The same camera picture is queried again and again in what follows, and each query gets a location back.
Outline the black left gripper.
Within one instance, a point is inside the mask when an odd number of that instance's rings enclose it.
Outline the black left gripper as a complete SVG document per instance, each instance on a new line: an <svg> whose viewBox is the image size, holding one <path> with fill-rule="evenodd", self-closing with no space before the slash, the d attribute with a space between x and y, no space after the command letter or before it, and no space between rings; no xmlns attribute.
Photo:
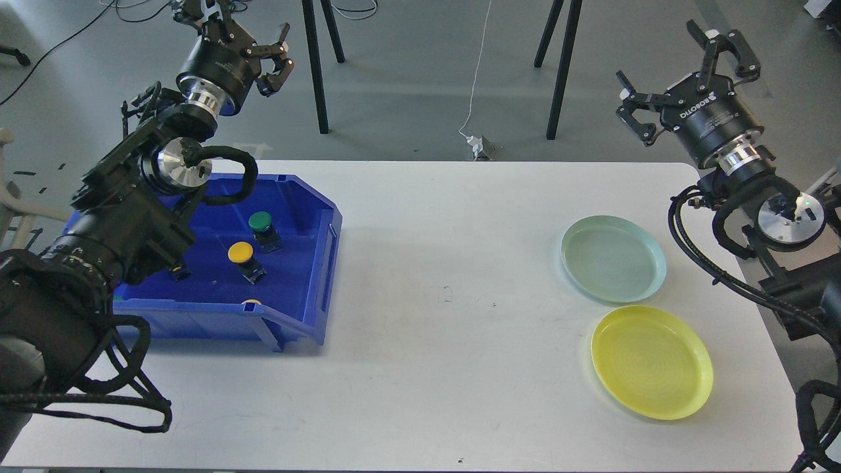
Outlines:
<svg viewBox="0 0 841 473"><path fill-rule="evenodd" d="M294 69L286 44L289 23L281 25L276 42L258 45L246 31L234 32L228 1L172 1L172 18L202 35L181 67L178 89L187 95L195 85L210 83L222 90L222 116L240 113L255 82L262 96L279 92ZM270 73L261 73L263 59L273 61Z"/></svg>

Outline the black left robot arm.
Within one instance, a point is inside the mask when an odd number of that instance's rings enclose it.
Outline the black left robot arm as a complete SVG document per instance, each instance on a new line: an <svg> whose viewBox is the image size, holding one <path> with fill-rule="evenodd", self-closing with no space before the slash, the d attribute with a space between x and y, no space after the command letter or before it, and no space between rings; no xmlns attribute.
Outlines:
<svg viewBox="0 0 841 473"><path fill-rule="evenodd" d="M58 404L139 407L163 419L136 431L170 427L171 401L142 369L150 325L115 314L115 290L180 272L199 206L232 206L252 194L255 158L206 141L218 117L241 111L252 86L271 96L294 67L288 24L260 45L226 1L177 1L173 17L197 30L177 89L155 83L124 112L138 126L82 177L71 203L78 219L65 233L42 254L2 252L3 450L34 414L84 419Z"/></svg>

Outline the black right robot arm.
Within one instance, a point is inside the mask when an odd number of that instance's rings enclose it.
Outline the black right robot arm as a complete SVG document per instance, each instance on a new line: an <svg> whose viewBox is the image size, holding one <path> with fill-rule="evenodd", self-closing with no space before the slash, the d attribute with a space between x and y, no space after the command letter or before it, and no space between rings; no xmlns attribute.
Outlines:
<svg viewBox="0 0 841 473"><path fill-rule="evenodd" d="M774 155L757 144L763 126L736 93L760 77L761 65L738 30L722 34L686 24L703 50L702 65L663 93L634 89L623 72L616 116L644 146L673 133L696 167L706 170L695 185L671 198L668 225L691 261L739 296L770 309L790 340L820 336L839 362L839 255L786 269L775 254L796 252L825 230L839 233L838 171L801 191L776 173ZM684 226L685 206L713 212L712 234L721 248L754 259L766 277L742 282L703 254Z"/></svg>

